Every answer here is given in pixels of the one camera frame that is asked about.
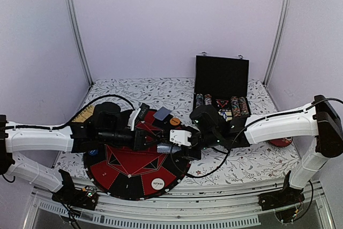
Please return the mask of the blue checkered card deck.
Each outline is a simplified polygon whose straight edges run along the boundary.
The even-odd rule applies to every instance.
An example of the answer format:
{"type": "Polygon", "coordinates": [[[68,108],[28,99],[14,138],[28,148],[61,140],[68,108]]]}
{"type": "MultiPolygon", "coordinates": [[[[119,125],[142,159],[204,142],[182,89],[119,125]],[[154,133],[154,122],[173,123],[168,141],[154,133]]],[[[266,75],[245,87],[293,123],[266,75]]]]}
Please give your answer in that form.
{"type": "Polygon", "coordinates": [[[157,153],[163,153],[163,154],[176,153],[180,150],[181,150],[180,146],[173,145],[173,144],[160,143],[156,146],[157,153]]]}

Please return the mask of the single blue playing card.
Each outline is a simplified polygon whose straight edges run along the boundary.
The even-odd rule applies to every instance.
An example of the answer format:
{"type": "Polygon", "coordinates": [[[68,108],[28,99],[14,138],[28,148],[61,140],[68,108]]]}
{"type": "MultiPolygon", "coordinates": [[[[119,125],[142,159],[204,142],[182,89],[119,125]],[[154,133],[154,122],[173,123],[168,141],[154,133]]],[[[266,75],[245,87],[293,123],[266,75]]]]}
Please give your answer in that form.
{"type": "Polygon", "coordinates": [[[157,110],[153,117],[157,120],[163,121],[169,114],[171,113],[171,110],[161,107],[159,110],[157,110]]]}

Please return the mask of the orange big blind button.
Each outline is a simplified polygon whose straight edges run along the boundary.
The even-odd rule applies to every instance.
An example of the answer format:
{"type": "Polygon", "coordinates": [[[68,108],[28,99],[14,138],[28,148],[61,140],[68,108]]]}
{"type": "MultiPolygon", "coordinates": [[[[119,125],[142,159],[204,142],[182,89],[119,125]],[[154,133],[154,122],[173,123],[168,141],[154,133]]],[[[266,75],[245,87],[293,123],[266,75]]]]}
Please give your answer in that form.
{"type": "Polygon", "coordinates": [[[176,117],[171,118],[169,122],[172,126],[178,126],[181,123],[180,119],[176,117]]]}

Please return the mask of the white dealer button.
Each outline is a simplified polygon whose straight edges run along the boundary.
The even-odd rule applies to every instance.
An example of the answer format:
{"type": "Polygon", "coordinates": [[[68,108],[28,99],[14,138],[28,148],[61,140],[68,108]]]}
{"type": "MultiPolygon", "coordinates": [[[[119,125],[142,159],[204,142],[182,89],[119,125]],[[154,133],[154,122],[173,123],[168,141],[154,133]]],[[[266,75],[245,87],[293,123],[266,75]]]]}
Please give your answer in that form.
{"type": "Polygon", "coordinates": [[[163,189],[165,186],[165,182],[163,179],[161,178],[155,178],[152,180],[151,182],[151,187],[154,189],[154,190],[161,190],[163,189]]]}

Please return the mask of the blue small blind button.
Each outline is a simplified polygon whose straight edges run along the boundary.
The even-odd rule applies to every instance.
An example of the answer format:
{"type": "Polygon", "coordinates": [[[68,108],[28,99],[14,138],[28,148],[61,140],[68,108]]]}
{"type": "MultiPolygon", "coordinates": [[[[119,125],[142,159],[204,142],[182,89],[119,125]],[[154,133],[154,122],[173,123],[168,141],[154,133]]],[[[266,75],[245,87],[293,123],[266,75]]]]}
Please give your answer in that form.
{"type": "Polygon", "coordinates": [[[89,154],[90,156],[95,156],[95,155],[98,154],[98,150],[89,151],[88,154],[89,154]]]}

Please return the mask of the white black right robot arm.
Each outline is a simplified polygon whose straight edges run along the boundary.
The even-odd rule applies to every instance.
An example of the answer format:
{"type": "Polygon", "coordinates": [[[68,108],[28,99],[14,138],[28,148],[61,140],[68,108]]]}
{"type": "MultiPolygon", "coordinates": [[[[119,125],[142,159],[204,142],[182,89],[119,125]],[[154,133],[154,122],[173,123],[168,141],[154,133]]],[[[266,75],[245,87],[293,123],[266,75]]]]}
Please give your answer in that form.
{"type": "Polygon", "coordinates": [[[312,143],[300,163],[285,180],[286,186],[277,194],[281,205],[289,205],[307,182],[330,159],[342,154],[341,119],[330,105],[332,98],[322,95],[302,107],[269,115],[245,115],[229,121],[209,105],[197,107],[190,118],[196,132],[185,129],[171,134],[170,139],[190,149],[235,143],[257,144],[274,139],[311,136],[312,143]]]}

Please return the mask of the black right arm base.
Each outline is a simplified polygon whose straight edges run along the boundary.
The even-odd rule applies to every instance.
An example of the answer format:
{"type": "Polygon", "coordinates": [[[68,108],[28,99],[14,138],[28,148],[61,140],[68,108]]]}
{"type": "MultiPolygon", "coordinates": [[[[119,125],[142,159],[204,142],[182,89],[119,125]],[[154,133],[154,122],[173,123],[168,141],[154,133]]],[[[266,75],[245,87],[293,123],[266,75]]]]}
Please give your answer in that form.
{"type": "Polygon", "coordinates": [[[300,203],[304,199],[302,190],[287,188],[258,195],[258,204],[266,211],[300,203]]]}

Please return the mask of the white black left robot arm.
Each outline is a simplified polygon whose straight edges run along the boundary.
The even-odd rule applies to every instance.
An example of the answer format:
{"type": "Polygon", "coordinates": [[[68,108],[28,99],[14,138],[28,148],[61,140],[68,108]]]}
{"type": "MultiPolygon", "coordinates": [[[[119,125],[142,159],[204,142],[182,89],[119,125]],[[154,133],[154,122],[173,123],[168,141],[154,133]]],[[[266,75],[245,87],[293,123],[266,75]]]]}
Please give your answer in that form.
{"type": "Polygon", "coordinates": [[[106,145],[143,150],[148,147],[147,138],[151,133],[135,126],[145,118],[149,109],[147,104],[141,104],[139,108],[122,112],[119,105],[103,102],[95,105],[93,114],[84,122],[69,121],[50,126],[8,122],[6,116],[1,115],[1,175],[19,176],[48,189],[67,204],[76,204],[80,194],[68,172],[45,167],[19,155],[19,152],[87,153],[106,145]]]}

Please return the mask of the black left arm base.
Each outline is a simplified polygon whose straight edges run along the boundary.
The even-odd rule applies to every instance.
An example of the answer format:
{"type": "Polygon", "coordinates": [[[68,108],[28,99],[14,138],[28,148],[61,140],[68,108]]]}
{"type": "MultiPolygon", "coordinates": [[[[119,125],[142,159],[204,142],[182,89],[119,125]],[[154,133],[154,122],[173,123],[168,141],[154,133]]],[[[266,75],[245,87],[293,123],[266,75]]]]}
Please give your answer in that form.
{"type": "Polygon", "coordinates": [[[65,206],[94,211],[99,196],[93,187],[86,186],[82,189],[77,189],[75,186],[63,186],[59,191],[52,192],[51,199],[65,206]]]}

